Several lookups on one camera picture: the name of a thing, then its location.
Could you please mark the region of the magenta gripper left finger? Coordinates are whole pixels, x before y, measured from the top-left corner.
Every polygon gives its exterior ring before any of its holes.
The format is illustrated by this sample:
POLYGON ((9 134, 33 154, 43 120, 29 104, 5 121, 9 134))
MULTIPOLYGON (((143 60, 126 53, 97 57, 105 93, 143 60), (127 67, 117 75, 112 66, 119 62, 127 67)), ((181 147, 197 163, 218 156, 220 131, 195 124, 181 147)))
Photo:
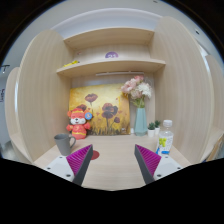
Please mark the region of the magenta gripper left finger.
POLYGON ((66 160, 74 174, 74 184, 77 184, 79 186, 82 185, 92 156, 93 145, 90 144, 66 157, 66 160))

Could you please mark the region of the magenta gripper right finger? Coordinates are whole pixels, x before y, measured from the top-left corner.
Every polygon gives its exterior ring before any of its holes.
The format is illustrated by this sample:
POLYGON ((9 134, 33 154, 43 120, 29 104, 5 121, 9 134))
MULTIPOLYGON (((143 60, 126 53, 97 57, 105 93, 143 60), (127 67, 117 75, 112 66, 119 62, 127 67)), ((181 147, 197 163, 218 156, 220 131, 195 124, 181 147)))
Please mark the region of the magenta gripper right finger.
POLYGON ((134 154, 145 184, 154 182, 153 176, 160 163, 161 157, 140 145, 135 145, 134 154))

